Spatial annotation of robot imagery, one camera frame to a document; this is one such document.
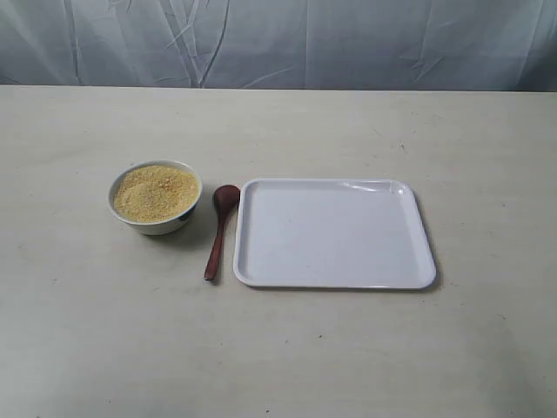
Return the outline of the brown wooden spoon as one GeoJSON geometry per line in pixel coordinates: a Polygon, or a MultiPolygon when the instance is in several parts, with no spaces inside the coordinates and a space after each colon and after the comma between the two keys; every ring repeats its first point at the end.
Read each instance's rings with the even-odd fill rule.
{"type": "Polygon", "coordinates": [[[225,225],[233,210],[238,206],[239,201],[240,189],[235,185],[222,185],[213,193],[212,202],[217,214],[218,227],[205,268],[204,279],[207,281],[214,280],[217,275],[225,235],[225,225]]]}

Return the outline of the white ceramic bowl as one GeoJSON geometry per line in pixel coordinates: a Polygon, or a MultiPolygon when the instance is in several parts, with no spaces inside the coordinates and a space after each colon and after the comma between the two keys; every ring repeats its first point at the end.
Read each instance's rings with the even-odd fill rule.
{"type": "Polygon", "coordinates": [[[126,168],[121,174],[119,174],[115,180],[113,181],[110,189],[109,189],[109,193],[108,193],[108,205],[110,208],[111,213],[115,216],[115,218],[117,218],[118,220],[124,222],[126,225],[132,227],[133,229],[135,229],[137,232],[142,233],[144,235],[150,235],[150,236],[157,236],[157,235],[164,235],[167,233],[172,233],[177,231],[178,229],[180,229],[181,227],[183,227],[186,222],[188,222],[188,220],[192,217],[193,213],[195,213],[195,210],[197,208],[197,205],[201,199],[202,196],[202,191],[203,191],[203,181],[201,179],[201,177],[199,176],[199,174],[189,165],[184,164],[182,162],[178,162],[178,161],[174,161],[174,160],[152,160],[152,161],[146,161],[143,163],[139,163],[137,165],[132,165],[128,168],[126,168]],[[177,168],[181,168],[187,172],[192,173],[198,180],[198,182],[200,183],[200,195],[198,197],[197,202],[193,205],[193,207],[187,209],[185,212],[182,212],[181,214],[179,214],[177,217],[172,218],[172,219],[168,219],[168,220],[164,220],[161,222],[156,222],[156,223],[137,223],[137,222],[133,222],[130,221],[126,218],[123,218],[122,216],[120,216],[115,208],[114,205],[112,203],[112,200],[114,198],[114,194],[116,192],[116,188],[119,184],[119,182],[123,179],[124,175],[136,168],[140,168],[143,166],[148,166],[148,165],[168,165],[168,166],[174,166],[177,168]]]}

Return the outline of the grey wrinkled backdrop cloth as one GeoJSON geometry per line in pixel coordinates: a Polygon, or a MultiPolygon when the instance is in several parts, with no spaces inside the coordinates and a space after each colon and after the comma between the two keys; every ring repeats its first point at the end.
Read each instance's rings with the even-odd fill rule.
{"type": "Polygon", "coordinates": [[[4,1],[3,84],[554,91],[553,1],[4,1]]]}

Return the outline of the tan grain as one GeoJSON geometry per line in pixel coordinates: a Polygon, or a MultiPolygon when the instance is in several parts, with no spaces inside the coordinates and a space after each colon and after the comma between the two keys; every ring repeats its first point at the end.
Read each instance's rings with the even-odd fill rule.
{"type": "Polygon", "coordinates": [[[148,165],[124,175],[112,203],[123,218],[156,223],[193,207],[199,195],[200,183],[192,173],[174,166],[148,165]]]}

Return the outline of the white rectangular plastic tray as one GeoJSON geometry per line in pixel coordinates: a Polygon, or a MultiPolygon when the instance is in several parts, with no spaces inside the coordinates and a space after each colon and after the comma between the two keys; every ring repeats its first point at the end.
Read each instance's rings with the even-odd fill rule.
{"type": "Polygon", "coordinates": [[[257,288],[420,291],[437,269],[412,188],[393,179],[253,179],[233,271],[257,288]]]}

